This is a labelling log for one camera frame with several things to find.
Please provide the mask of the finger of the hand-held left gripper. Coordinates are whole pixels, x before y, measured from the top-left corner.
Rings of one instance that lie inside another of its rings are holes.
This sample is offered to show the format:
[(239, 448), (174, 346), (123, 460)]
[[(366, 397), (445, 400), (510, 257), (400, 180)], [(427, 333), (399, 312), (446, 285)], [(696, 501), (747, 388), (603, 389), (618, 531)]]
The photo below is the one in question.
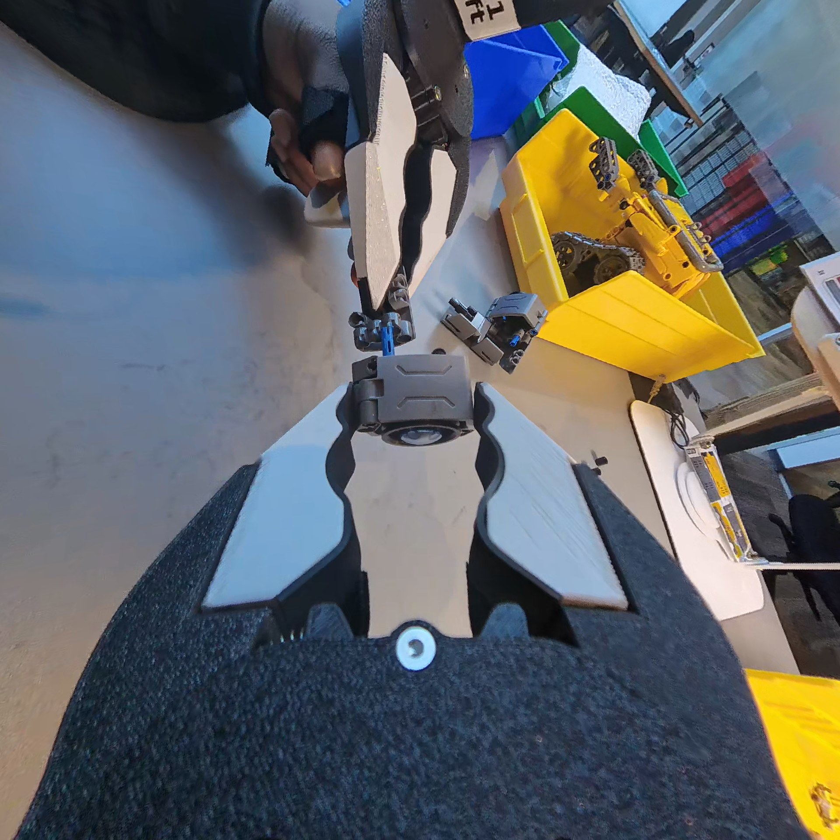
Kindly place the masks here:
[(406, 168), (402, 267), (412, 297), (449, 236), (456, 168), (445, 150), (419, 146)]
[(382, 56), (380, 92), (373, 138), (348, 150), (344, 158), (353, 262), (376, 312), (402, 265), (402, 220), (406, 209), (406, 159), (417, 138), (417, 119), (403, 74)]

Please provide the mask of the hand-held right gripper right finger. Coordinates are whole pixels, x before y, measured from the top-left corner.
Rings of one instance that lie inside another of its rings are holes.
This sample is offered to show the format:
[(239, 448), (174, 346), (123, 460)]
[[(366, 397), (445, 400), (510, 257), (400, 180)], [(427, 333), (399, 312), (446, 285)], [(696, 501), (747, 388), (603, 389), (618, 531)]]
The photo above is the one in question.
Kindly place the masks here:
[(475, 469), (483, 489), (471, 543), (471, 626), (502, 604), (529, 627), (565, 627), (565, 607), (631, 602), (578, 476), (579, 464), (493, 386), (476, 385)]

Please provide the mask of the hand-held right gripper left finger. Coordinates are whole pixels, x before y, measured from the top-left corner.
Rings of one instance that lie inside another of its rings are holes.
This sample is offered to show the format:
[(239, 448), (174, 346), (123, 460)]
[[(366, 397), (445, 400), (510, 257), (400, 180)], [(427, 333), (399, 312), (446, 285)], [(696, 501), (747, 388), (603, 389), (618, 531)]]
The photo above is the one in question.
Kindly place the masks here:
[(304, 624), (320, 603), (354, 599), (351, 388), (323, 399), (261, 456), (202, 602), (204, 611), (270, 606)]

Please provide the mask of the white booklet stand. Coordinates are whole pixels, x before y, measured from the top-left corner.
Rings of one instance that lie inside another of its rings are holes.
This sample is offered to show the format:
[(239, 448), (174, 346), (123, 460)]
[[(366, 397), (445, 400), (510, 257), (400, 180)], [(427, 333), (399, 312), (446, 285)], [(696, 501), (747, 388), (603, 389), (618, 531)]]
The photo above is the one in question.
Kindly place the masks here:
[(767, 393), (741, 401), (740, 415), (698, 432), (683, 415), (679, 420), (649, 402), (635, 401), (629, 414), (677, 562), (719, 621), (758, 611), (763, 606), (759, 574), (837, 571), (838, 564), (736, 563), (717, 540), (709, 539), (689, 520), (676, 487), (683, 447), (697, 434), (714, 437), (719, 457), (771, 446), (824, 430), (829, 406), (838, 412), (838, 331), (828, 332), (805, 349), (816, 373), (785, 385), (779, 395)]

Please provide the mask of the grey brick wheel assembly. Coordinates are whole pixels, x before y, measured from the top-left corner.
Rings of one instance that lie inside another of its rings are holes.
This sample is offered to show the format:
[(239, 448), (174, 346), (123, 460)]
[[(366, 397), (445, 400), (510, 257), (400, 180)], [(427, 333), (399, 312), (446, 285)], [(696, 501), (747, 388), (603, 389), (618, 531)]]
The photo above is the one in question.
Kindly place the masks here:
[(397, 447), (444, 445), (474, 430), (469, 366), (460, 354), (371, 355), (352, 363), (356, 430)]

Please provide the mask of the person's left forearm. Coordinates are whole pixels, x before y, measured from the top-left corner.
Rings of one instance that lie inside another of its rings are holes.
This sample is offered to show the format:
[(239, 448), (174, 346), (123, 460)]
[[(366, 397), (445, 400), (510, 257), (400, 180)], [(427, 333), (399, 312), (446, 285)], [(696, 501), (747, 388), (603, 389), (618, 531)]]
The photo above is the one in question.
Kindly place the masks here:
[(259, 1), (2, 1), (1, 19), (73, 77), (155, 119), (271, 106)]

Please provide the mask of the grey desk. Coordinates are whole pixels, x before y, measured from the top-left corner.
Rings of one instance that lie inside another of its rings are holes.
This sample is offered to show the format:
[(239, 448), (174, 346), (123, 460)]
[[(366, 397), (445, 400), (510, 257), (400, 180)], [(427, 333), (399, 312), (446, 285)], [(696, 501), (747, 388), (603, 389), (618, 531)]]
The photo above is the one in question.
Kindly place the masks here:
[(361, 359), (349, 233), (268, 184), (267, 134), (141, 116), (3, 30), (2, 835), (808, 838), (659, 539), (628, 374), (537, 339), (508, 379), (438, 325), (512, 290), (494, 214), (403, 354), (464, 356), (579, 464), (630, 608), (471, 626), (478, 433), (359, 432), (353, 601), (202, 609), (261, 456)]

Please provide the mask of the blue plastic bin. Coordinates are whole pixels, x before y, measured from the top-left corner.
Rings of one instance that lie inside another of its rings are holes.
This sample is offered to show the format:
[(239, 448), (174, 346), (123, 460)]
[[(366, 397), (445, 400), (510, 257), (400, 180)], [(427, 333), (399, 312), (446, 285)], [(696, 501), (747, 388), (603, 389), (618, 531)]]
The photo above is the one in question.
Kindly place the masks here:
[(473, 140), (507, 132), (570, 63), (544, 26), (469, 42), (465, 60), (474, 88)]

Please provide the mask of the white round disc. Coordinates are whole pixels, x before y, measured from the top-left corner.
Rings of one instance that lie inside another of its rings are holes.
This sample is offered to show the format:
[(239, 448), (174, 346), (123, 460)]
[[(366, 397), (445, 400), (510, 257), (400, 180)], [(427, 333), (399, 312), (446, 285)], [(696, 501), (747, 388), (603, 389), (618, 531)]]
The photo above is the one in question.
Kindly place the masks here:
[(680, 502), (689, 520), (709, 539), (716, 538), (719, 530), (718, 516), (689, 462), (684, 461), (678, 465), (675, 481)]

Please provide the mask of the green plastic bin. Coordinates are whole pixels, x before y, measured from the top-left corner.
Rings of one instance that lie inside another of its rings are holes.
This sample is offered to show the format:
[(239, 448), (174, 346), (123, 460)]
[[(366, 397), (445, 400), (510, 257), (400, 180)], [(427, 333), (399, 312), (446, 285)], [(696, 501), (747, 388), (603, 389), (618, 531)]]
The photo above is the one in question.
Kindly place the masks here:
[[(574, 62), (581, 42), (560, 21), (547, 23), (544, 27), (562, 48), (570, 63)], [(639, 131), (639, 140), (636, 141), (585, 89), (572, 93), (559, 106), (546, 110), (543, 107), (543, 93), (548, 90), (549, 84), (514, 122), (513, 131), (517, 147), (520, 148), (529, 142), (559, 111), (569, 110), (590, 131), (613, 140), (623, 158), (640, 149), (645, 150), (657, 165), (659, 173), (666, 179), (670, 193), (679, 198), (688, 196), (688, 188), (650, 120), (645, 120)]]

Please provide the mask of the yellow printed leaflet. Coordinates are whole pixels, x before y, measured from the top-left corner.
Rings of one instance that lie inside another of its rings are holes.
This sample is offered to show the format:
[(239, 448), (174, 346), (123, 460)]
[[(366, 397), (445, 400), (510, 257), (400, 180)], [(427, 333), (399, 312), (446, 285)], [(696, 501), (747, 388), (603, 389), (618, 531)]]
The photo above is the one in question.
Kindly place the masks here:
[(737, 502), (724, 474), (721, 459), (713, 436), (697, 434), (683, 447), (686, 461), (690, 463), (707, 493), (717, 514), (719, 530), (717, 540), (730, 560), (741, 564), (759, 564), (763, 559), (754, 550), (745, 528)]

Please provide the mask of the white packing sheet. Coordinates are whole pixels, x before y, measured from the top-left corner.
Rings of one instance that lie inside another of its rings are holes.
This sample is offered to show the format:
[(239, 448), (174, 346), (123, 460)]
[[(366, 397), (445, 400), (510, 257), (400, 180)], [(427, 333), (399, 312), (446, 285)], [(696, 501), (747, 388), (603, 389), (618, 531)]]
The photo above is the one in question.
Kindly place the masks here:
[(543, 93), (543, 107), (555, 108), (572, 93), (585, 89), (636, 141), (652, 103), (641, 83), (616, 74), (587, 47), (580, 45), (577, 58)]

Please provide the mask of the yellow brick robot model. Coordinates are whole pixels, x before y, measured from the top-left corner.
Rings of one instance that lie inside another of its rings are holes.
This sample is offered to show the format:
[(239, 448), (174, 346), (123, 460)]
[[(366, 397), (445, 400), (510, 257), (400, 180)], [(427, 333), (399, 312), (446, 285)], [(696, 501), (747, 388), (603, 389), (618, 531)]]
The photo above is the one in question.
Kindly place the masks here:
[(639, 149), (625, 177), (616, 144), (599, 137), (589, 147), (595, 196), (606, 215), (601, 237), (562, 231), (551, 235), (554, 256), (571, 295), (628, 271), (676, 299), (700, 288), (723, 264), (680, 200), (661, 190), (654, 159)]

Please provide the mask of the yellow plastic bin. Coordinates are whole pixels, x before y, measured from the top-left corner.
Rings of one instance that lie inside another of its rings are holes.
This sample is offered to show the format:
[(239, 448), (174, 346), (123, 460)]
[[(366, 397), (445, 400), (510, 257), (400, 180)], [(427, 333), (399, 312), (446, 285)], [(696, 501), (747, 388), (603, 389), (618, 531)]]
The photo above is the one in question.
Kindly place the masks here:
[(721, 273), (676, 299), (635, 271), (571, 295), (551, 244), (562, 231), (601, 237), (590, 145), (601, 136), (561, 110), (502, 173), (500, 215), (522, 291), (548, 310), (540, 336), (664, 382), (760, 359), (765, 352)]
[(839, 681), (748, 668), (773, 758), (812, 838), (839, 838)]

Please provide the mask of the black office chair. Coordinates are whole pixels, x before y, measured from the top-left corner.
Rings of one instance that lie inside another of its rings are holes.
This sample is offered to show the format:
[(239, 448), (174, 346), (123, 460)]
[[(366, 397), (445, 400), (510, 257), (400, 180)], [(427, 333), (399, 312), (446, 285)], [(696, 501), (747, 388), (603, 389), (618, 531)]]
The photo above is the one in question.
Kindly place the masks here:
[[(839, 484), (828, 482), (835, 492), (822, 499), (813, 495), (799, 494), (789, 499), (789, 522), (776, 513), (769, 513), (767, 519), (781, 532), (788, 564), (838, 564), (839, 553)], [(821, 622), (813, 593), (819, 594), (822, 603), (839, 623), (839, 573), (830, 570), (799, 570), (792, 572), (799, 582), (807, 605), (817, 622)]]

